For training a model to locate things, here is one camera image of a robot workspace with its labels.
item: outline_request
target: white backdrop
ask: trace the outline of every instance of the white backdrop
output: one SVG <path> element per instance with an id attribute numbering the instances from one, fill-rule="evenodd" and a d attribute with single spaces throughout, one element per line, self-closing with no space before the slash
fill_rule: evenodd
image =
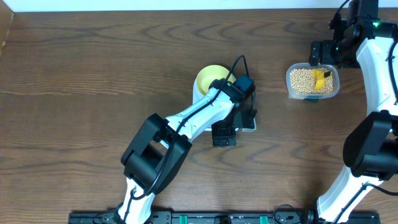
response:
<path id="1" fill-rule="evenodd" d="M 337 8 L 344 0 L 4 0 L 4 2 L 14 12 L 51 12 Z M 379 0 L 379 7 L 398 7 L 398 0 Z"/>

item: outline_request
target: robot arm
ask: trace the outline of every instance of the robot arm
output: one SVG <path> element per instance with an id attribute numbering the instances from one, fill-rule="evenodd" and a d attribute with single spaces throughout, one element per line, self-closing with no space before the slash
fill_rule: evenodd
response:
<path id="1" fill-rule="evenodd" d="M 330 22 L 333 40 L 312 44 L 311 65 L 320 62 L 361 68 L 368 104 L 368 117 L 346 139 L 343 170 L 317 200 L 318 219 L 327 222 L 347 222 L 371 190 L 363 185 L 380 185 L 398 171 L 397 141 L 386 139 L 390 130 L 397 134 L 397 78 L 393 71 L 398 70 L 392 56 L 398 31 L 396 24 L 379 21 L 377 4 L 375 0 L 352 0 L 347 20 L 336 14 Z"/>
<path id="2" fill-rule="evenodd" d="M 255 90 L 254 82 L 245 75 L 234 83 L 228 82 L 227 85 L 223 83 L 224 79 L 215 80 L 208 93 L 184 111 L 168 116 L 166 119 L 153 114 L 141 126 L 121 159 L 122 164 L 125 165 L 127 193 L 123 205 L 118 210 L 118 215 L 125 223 L 143 224 L 149 218 L 155 195 L 161 193 L 177 175 L 192 146 L 191 142 L 209 126 L 218 128 L 217 130 L 220 130 L 220 126 L 230 127 L 229 124 L 233 122 L 233 118 L 243 108 L 244 101 Z M 220 88 L 222 90 L 219 95 L 212 104 L 208 104 Z M 192 116 L 192 113 L 197 110 L 200 111 Z M 180 127 L 175 137 L 175 132 L 183 120 L 186 122 Z M 151 141 L 160 142 L 169 149 L 170 155 L 166 161 L 165 156 L 150 144 Z M 142 195 L 144 189 L 152 185 L 164 162 L 166 162 L 164 171 L 155 183 L 152 193 L 140 200 L 132 200 L 131 194 L 136 197 Z"/>

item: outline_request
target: green tape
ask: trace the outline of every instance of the green tape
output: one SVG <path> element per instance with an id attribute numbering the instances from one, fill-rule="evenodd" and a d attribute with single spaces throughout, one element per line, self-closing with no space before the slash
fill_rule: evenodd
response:
<path id="1" fill-rule="evenodd" d="M 268 217 L 267 216 L 260 217 L 260 224 L 268 224 Z"/>
<path id="2" fill-rule="evenodd" d="M 188 216 L 180 215 L 180 224 L 188 224 Z"/>

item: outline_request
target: brown tabletop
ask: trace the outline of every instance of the brown tabletop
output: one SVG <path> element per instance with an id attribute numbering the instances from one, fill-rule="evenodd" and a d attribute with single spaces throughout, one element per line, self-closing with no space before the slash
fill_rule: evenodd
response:
<path id="1" fill-rule="evenodd" d="M 193 142 L 154 205 L 178 210 L 313 208 L 343 167 L 347 135 L 366 115 L 360 69 L 339 93 L 287 97 L 286 71 L 330 39 L 335 9 L 18 13 L 0 59 L 0 223 L 66 223 L 72 210 L 122 202 L 120 158 L 144 120 L 192 103 L 205 66 L 244 54 L 256 82 L 257 131 L 236 147 Z M 380 17 L 398 21 L 397 9 Z M 239 76 L 244 71 L 239 66 Z M 396 190 L 398 178 L 383 185 Z M 396 223 L 398 199 L 373 190 L 357 206 Z"/>

